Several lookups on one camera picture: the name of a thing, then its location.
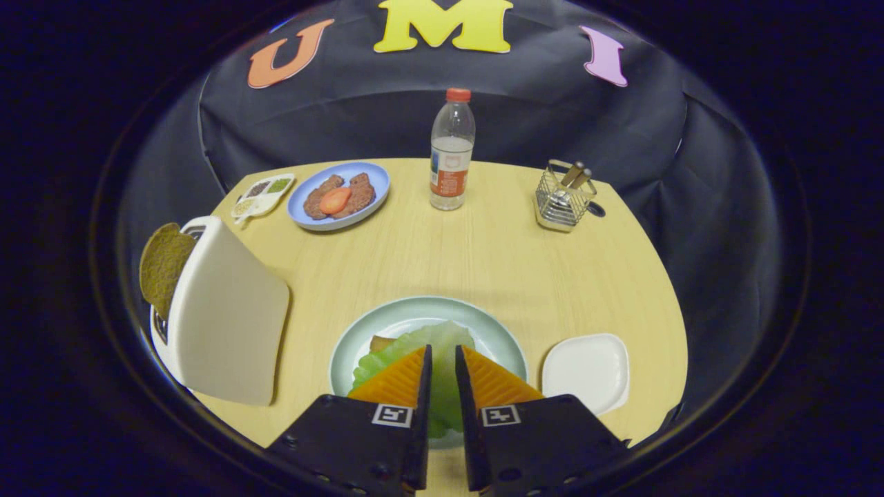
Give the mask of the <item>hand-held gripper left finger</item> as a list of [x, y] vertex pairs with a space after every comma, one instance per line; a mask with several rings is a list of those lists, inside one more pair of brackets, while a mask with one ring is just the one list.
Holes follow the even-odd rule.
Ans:
[[407, 353], [354, 397], [323, 394], [267, 447], [340, 496], [413, 496], [426, 487], [432, 347]]

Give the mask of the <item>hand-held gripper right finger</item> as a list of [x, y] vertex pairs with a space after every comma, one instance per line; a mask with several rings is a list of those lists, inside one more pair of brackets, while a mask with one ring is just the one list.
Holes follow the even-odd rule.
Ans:
[[470, 491], [584, 495], [627, 458], [627, 444], [572, 394], [544, 397], [467, 346], [454, 356]]

